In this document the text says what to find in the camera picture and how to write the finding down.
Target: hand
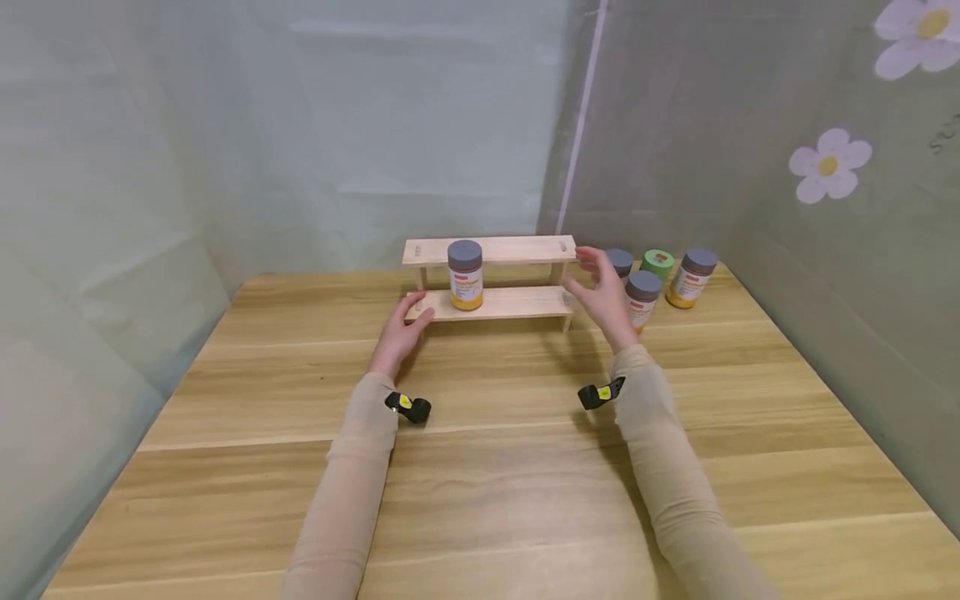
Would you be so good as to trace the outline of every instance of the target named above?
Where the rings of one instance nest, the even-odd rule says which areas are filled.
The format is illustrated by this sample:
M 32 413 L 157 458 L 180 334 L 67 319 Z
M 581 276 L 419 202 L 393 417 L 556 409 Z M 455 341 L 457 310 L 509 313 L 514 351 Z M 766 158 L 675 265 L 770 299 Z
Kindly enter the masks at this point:
M 573 295 L 593 322 L 600 327 L 614 354 L 636 344 L 636 331 L 627 316 L 627 294 L 623 281 L 616 274 L 607 253 L 590 246 L 577 247 L 580 267 L 593 277 L 589 290 L 571 276 L 564 278 L 564 288 Z
M 420 339 L 420 334 L 433 321 L 433 309 L 427 308 L 417 320 L 406 324 L 403 318 L 414 304 L 423 300 L 426 292 L 417 292 L 401 300 L 390 315 L 380 332 L 380 341 L 373 349 L 373 356 L 367 366 L 367 372 L 382 372 L 391 379 L 396 379 L 400 371 L 400 363 L 413 351 Z

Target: beige sleeve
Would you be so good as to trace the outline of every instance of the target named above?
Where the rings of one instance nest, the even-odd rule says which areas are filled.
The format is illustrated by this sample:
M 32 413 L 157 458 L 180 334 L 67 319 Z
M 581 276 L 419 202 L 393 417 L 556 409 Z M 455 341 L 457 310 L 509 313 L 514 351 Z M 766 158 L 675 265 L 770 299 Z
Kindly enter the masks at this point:
M 677 416 L 663 370 L 637 344 L 613 358 L 614 401 L 657 545 L 693 600 L 779 598 L 727 526 Z
M 396 438 L 396 413 L 383 403 L 393 390 L 393 380 L 381 373 L 367 373 L 354 388 L 303 519 L 284 600 L 356 598 Z

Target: spice jar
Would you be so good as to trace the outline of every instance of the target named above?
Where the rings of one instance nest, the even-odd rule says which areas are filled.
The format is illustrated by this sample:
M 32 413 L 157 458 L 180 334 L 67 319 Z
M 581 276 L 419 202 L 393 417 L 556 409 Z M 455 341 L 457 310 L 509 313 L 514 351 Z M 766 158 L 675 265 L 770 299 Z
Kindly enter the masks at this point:
M 670 278 L 670 272 L 673 271 L 673 254 L 657 248 L 648 250 L 643 254 L 640 270 L 649 271 L 659 277 L 660 281 L 666 283 L 666 280 Z
M 716 254 L 703 248 L 691 248 L 666 291 L 666 301 L 677 308 L 693 308 L 716 266 Z
M 457 240 L 446 247 L 450 269 L 450 301 L 459 310 L 483 304 L 483 249 L 473 240 Z
M 630 325 L 639 333 L 654 311 L 663 283 L 649 271 L 637 271 L 627 279 L 627 314 Z
M 630 276 L 630 271 L 634 268 L 634 256 L 625 250 L 610 248 L 607 250 L 607 258 L 609 258 L 613 264 L 613 269 L 616 271 L 617 276 L 620 277 L 620 280 L 626 283 L 627 277 Z

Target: shelf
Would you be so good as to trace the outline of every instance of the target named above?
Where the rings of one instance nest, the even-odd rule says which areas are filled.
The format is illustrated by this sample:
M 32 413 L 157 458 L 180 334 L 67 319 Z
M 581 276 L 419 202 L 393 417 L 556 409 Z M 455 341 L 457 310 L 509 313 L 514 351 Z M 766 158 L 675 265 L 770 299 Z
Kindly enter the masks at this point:
M 429 307 L 435 311 L 434 321 L 570 317 L 574 312 L 573 299 L 559 285 L 491 288 L 484 290 L 483 296 L 480 308 L 463 311 L 453 307 L 449 290 L 430 290 L 410 309 L 406 320 L 413 321 Z
M 577 259 L 572 235 L 519 235 L 513 237 L 446 237 L 407 240 L 403 248 L 404 267 L 446 265 L 446 247 L 469 239 L 483 248 L 486 265 L 539 265 L 573 262 Z

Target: table surface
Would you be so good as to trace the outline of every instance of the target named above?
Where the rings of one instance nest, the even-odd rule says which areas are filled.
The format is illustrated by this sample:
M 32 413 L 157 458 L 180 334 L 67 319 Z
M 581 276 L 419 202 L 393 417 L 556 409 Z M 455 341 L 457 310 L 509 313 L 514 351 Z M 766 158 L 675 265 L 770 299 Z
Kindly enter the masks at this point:
M 492 283 L 547 267 L 491 269 Z M 433 273 L 434 281 L 441 281 Z M 50 598 L 273 598 L 350 391 L 409 273 L 268 275 L 220 321 Z M 785 598 L 960 598 L 960 543 L 735 277 L 643 342 L 734 531 Z M 433 324 L 360 598 L 681 598 L 657 551 L 586 316 Z

